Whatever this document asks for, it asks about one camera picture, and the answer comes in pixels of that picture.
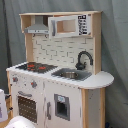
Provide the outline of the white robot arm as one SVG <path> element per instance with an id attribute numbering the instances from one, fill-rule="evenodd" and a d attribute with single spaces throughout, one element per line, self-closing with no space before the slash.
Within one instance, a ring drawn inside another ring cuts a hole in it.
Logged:
<path id="1" fill-rule="evenodd" d="M 5 101 L 5 94 L 2 89 L 0 89 L 0 122 L 6 121 L 8 119 L 8 112 Z M 16 116 L 10 120 L 5 128 L 35 128 L 35 126 L 25 117 Z"/>

